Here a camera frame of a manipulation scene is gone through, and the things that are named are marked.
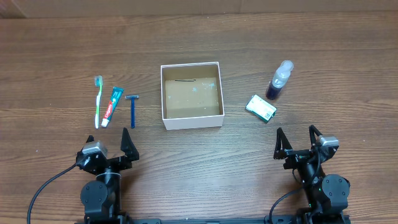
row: toothbrush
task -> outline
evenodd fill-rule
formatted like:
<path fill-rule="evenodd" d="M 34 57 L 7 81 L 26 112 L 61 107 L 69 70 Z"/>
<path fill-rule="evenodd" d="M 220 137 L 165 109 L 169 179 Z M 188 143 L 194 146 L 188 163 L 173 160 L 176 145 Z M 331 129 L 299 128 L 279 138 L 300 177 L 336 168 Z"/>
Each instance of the toothbrush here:
<path fill-rule="evenodd" d="M 99 92 L 96 99 L 97 110 L 95 113 L 95 128 L 98 129 L 100 125 L 100 102 L 101 102 L 102 85 L 103 85 L 102 76 L 101 75 L 95 76 L 94 83 L 96 87 L 99 87 Z"/>

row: toothpaste tube cap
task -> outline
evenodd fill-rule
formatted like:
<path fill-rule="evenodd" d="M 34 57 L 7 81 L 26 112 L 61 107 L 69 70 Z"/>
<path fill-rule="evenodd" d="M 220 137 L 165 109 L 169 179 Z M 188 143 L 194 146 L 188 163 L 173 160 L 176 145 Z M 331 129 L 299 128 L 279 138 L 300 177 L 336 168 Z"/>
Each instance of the toothpaste tube cap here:
<path fill-rule="evenodd" d="M 108 119 L 102 119 L 102 123 L 101 123 L 102 127 L 106 128 L 108 124 L 109 124 L 109 120 Z"/>

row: table surface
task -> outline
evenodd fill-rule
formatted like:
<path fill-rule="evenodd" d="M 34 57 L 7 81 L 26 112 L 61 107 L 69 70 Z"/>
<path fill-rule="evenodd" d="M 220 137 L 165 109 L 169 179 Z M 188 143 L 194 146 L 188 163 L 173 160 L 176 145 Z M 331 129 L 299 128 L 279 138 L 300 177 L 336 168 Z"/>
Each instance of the table surface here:
<path fill-rule="evenodd" d="M 398 13 L 334 12 L 0 20 L 0 223 L 25 223 L 35 191 L 71 166 L 88 135 L 109 156 L 130 124 L 121 99 L 106 129 L 94 128 L 93 77 L 139 94 L 130 135 L 140 160 L 122 172 L 123 209 L 134 218 L 263 217 L 297 188 L 273 160 L 276 129 L 295 149 L 308 127 L 340 148 L 323 164 L 351 182 L 355 223 L 398 222 Z M 283 60 L 295 68 L 268 123 L 244 107 L 265 97 Z M 222 128 L 166 131 L 160 66 L 220 62 Z M 33 223 L 82 221 L 80 190 L 94 177 L 74 169 L 36 200 Z M 303 193 L 275 214 L 306 207 Z"/>

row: spray bottle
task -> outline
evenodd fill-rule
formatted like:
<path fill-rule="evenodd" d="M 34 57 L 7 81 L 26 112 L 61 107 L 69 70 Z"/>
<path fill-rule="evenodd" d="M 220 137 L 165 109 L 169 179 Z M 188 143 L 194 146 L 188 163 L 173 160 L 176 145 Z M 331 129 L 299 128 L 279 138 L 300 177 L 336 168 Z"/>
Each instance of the spray bottle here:
<path fill-rule="evenodd" d="M 279 95 L 282 87 L 286 84 L 290 77 L 290 72 L 293 70 L 293 62 L 290 60 L 283 61 L 280 67 L 276 70 L 272 82 L 270 82 L 266 97 L 274 100 Z"/>

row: open cardboard box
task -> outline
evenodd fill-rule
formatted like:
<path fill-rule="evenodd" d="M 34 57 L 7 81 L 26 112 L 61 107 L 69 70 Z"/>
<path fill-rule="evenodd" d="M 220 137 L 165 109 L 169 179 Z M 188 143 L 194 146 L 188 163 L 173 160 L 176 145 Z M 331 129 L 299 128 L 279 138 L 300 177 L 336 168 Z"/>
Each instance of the open cardboard box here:
<path fill-rule="evenodd" d="M 222 126 L 218 62 L 162 65 L 162 119 L 167 130 Z"/>

